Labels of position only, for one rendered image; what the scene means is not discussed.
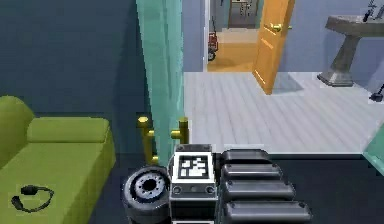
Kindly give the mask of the orange room door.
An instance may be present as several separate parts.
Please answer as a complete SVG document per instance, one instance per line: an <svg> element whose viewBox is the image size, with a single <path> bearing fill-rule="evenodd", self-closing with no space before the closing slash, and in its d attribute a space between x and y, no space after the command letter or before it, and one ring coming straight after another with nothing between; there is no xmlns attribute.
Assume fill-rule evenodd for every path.
<svg viewBox="0 0 384 224"><path fill-rule="evenodd" d="M274 88L294 5L295 0L264 0L252 74L267 95ZM282 24L283 29L274 32L270 23Z"/></svg>

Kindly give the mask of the grey pedestal sink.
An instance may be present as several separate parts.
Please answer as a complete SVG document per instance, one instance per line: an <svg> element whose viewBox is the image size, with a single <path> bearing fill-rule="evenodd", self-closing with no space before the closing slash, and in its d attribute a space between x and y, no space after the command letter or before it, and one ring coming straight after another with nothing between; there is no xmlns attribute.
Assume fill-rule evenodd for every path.
<svg viewBox="0 0 384 224"><path fill-rule="evenodd" d="M367 19L359 15L330 15L325 27L345 36L330 68L317 75L324 84L332 87L351 87L350 74L357 45L363 37L384 37L384 19Z"/></svg>

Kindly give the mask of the black toilet plunger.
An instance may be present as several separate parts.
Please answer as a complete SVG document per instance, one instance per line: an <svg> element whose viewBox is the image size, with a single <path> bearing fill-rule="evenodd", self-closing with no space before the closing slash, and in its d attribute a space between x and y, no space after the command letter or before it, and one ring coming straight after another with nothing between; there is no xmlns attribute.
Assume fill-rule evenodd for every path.
<svg viewBox="0 0 384 224"><path fill-rule="evenodd" d="M384 84L380 87L378 92L372 93L369 99L375 102L381 102L384 99L384 95L382 94L383 90L384 90Z"/></svg>

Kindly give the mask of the black sink faucet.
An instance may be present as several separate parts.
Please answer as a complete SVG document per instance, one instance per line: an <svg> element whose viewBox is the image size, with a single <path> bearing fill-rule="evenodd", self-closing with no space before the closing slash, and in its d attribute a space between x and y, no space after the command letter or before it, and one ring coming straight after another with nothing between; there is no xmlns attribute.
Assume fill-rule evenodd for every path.
<svg viewBox="0 0 384 224"><path fill-rule="evenodd" d="M370 0L368 10L364 14L363 22L380 20L384 16L384 0Z"/></svg>

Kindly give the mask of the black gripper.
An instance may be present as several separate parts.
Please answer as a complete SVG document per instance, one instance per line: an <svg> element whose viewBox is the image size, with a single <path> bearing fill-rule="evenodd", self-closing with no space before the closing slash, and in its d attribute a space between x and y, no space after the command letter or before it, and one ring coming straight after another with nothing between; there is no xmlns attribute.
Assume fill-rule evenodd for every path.
<svg viewBox="0 0 384 224"><path fill-rule="evenodd" d="M165 167L144 166L123 183L121 200L129 224L166 224L170 179Z"/></svg>

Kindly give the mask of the red and black cart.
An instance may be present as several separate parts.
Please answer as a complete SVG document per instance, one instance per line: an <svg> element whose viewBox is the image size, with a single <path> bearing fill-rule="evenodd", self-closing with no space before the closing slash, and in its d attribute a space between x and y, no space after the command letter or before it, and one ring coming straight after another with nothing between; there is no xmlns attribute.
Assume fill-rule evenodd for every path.
<svg viewBox="0 0 384 224"><path fill-rule="evenodd" d="M212 19L213 31L208 35L208 60L213 61L218 51L218 37L216 32L215 20Z"/></svg>

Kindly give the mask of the teal room door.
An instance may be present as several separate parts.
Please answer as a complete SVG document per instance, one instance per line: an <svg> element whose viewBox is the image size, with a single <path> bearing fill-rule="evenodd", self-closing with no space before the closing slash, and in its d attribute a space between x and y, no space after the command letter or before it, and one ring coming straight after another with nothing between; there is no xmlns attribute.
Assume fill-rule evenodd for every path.
<svg viewBox="0 0 384 224"><path fill-rule="evenodd" d="M136 0L158 163L166 166L184 116L182 0Z"/></svg>

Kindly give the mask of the gold round door knob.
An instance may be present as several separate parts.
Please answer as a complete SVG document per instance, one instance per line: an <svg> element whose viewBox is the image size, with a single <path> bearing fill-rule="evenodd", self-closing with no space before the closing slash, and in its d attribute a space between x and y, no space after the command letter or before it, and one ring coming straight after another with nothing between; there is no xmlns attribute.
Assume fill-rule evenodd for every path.
<svg viewBox="0 0 384 224"><path fill-rule="evenodd" d="M273 24L273 23L270 23L270 28L271 30L273 30L274 32L280 32L282 29L283 29L283 25L282 24ZM288 26L288 30L291 30L293 27L292 26Z"/></svg>

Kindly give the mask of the green sofa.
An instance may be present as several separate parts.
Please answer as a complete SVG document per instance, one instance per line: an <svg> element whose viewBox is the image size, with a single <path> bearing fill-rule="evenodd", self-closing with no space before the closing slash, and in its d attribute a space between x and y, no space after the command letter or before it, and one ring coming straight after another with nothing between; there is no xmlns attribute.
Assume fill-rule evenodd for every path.
<svg viewBox="0 0 384 224"><path fill-rule="evenodd" d="M88 224L115 161L108 120L0 97L0 224Z"/></svg>

